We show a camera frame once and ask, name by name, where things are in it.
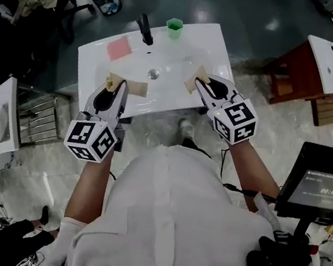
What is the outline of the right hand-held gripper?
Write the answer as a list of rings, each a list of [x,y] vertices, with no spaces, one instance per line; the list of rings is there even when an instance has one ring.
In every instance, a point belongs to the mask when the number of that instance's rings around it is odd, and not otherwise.
[[[255,135],[258,115],[250,100],[240,94],[233,82],[213,74],[208,76],[201,65],[194,77],[184,84],[189,94],[197,89],[213,129],[230,145]]]

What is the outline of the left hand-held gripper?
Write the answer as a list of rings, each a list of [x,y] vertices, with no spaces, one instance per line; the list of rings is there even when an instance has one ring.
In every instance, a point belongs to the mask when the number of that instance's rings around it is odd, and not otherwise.
[[[115,145],[123,140],[119,125],[129,95],[146,98],[148,84],[109,73],[106,85],[101,85],[87,99],[86,105],[72,120],[64,138],[65,147],[77,158],[101,163]]]

